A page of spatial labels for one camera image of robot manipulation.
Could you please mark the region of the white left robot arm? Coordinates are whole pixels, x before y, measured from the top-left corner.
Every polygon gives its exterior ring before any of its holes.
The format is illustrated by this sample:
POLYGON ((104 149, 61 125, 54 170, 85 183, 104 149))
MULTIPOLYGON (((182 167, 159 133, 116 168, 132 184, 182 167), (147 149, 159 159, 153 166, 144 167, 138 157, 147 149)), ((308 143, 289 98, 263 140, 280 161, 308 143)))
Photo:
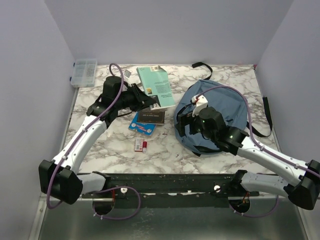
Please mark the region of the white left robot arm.
POLYGON ((102 93, 88 108, 81 127, 70 142, 51 161, 40 163, 41 192, 69 205, 87 193, 95 192, 101 198, 107 197, 111 191, 110 177, 99 172, 77 175, 83 160, 96 140, 118 117, 120 110, 129 108, 138 112, 155 103, 156 100, 135 83, 129 85, 121 77, 108 76, 102 93))

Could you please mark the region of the blue backpack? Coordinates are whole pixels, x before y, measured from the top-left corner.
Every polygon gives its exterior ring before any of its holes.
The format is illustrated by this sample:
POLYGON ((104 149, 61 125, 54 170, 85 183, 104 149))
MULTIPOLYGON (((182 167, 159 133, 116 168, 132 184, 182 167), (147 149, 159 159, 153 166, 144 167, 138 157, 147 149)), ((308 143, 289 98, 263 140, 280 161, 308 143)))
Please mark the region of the blue backpack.
POLYGON ((174 115, 175 137, 196 156, 221 152, 236 155, 248 136, 249 109, 236 90, 208 76, 191 85, 174 115))

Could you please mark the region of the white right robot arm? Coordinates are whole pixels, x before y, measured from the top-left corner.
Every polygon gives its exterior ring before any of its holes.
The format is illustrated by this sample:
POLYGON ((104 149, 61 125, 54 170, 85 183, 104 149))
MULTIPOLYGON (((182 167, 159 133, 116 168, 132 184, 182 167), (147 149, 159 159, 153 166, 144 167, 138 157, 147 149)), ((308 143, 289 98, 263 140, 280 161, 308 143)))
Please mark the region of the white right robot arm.
POLYGON ((248 171, 230 183, 230 191, 241 196, 245 192, 266 192, 287 197, 296 206, 313 210, 320 194, 320 163, 305 162, 282 154, 257 142, 246 131, 227 125, 220 112, 205 107, 197 114, 180 110, 176 116, 175 128, 180 137, 201 134, 213 142, 219 150, 251 160, 274 175, 259 177, 248 171))

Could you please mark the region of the teal paperback book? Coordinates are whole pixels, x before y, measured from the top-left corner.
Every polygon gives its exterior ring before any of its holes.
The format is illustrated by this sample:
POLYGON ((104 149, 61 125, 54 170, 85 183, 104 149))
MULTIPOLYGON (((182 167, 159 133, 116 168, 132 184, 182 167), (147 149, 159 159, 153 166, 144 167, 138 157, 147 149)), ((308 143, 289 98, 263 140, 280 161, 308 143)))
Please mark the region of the teal paperback book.
POLYGON ((152 111, 175 106, 168 73, 162 67, 159 65, 137 67, 136 71, 144 93, 156 101, 150 105, 152 111))

